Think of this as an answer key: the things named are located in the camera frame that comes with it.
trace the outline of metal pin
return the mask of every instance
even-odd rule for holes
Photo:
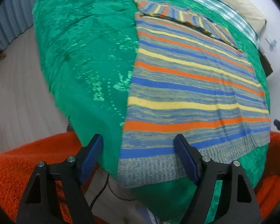
[[[239,167],[241,164],[239,161],[234,161],[234,166]]]
[[[43,167],[44,165],[45,165],[45,162],[44,162],[44,161],[40,161],[40,162],[37,164],[38,167]]]
[[[209,162],[211,159],[208,156],[203,156],[202,160],[205,162]]]
[[[68,158],[67,158],[67,161],[68,162],[74,162],[76,160],[76,158],[74,157],[74,156],[69,156]]]

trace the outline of beige cushion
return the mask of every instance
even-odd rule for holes
[[[260,33],[266,24],[266,17],[250,0],[223,0],[242,14],[256,33]]]

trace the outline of green bedsheet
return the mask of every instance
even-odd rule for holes
[[[227,27],[248,55],[257,79],[269,93],[254,44],[217,13],[193,0],[170,1],[191,7]],[[122,126],[138,39],[132,0],[38,0],[33,9],[41,68],[56,106],[69,119],[82,145],[95,133],[104,138],[100,165],[113,177],[121,146]],[[256,148],[239,161],[253,186],[264,169],[267,146]],[[180,221],[195,186],[183,178],[132,190],[162,220]],[[216,187],[208,220],[219,199]]]

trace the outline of orange fleece fabric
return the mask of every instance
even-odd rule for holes
[[[261,216],[265,219],[280,200],[280,133],[270,133],[265,171],[254,189],[260,207]]]
[[[81,144],[76,134],[66,132],[0,154],[0,205],[13,221],[16,220],[22,195],[37,163],[39,161],[45,161],[47,164],[62,162],[67,157],[76,155],[80,148]],[[86,192],[89,185],[90,181],[87,181],[82,186],[82,190]],[[72,223],[64,202],[60,181],[56,182],[56,189],[63,219]],[[98,217],[94,219],[97,223],[106,223]]]

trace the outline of black cable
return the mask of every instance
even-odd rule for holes
[[[115,196],[117,199],[124,200],[124,201],[135,201],[135,200],[136,200],[136,199],[134,199],[134,200],[126,200],[126,199],[123,199],[123,198],[118,197],[118,196],[112,191],[112,189],[110,188],[109,181],[108,181],[108,187],[109,187],[109,190],[111,191],[111,193],[114,194],[114,196]]]
[[[103,193],[103,191],[104,191],[105,188],[107,187],[107,184],[109,183],[109,176],[110,176],[110,174],[107,175],[107,180],[106,180],[106,182],[105,182],[104,187],[103,187],[103,188],[101,189],[101,191],[96,195],[96,197],[94,197],[93,201],[91,202],[91,204],[90,204],[90,206],[89,206],[90,210],[92,210],[92,207],[93,207],[94,203],[96,202],[96,200],[99,198],[99,196]]]

